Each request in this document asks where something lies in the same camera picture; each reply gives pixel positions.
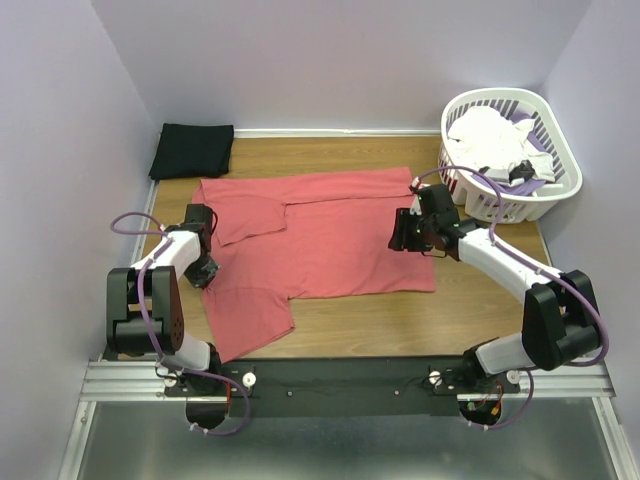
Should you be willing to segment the red t shirt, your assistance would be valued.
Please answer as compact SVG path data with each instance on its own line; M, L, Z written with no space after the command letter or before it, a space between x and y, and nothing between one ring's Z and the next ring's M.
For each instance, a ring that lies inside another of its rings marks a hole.
M435 291L429 257L388 247L412 179L396 167L201 180L192 201L218 216L202 302L221 361L290 333L295 298Z

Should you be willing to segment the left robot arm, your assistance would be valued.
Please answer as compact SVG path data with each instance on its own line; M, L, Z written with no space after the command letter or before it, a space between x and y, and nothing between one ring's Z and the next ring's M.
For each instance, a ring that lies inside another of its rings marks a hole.
M186 395L231 394L222 380L221 360L209 342L186 332L179 280L204 289L219 265L211 257L217 214L204 204L189 204L179 224L163 226L145 216L156 228L158 245L129 267L107 275L106 340L108 349L130 357L154 354L154 373L167 388Z

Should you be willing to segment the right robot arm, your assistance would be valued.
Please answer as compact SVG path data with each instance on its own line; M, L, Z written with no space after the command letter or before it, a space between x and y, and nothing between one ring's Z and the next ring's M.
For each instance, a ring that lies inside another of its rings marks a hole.
M480 392L509 371L551 371L579 365L584 355L605 353L608 341L586 274L546 266L481 222L461 219L444 185L413 181L410 191L413 203L397 209L389 248L441 252L480 270L523 306L520 332L466 350L456 366L430 374L434 387Z

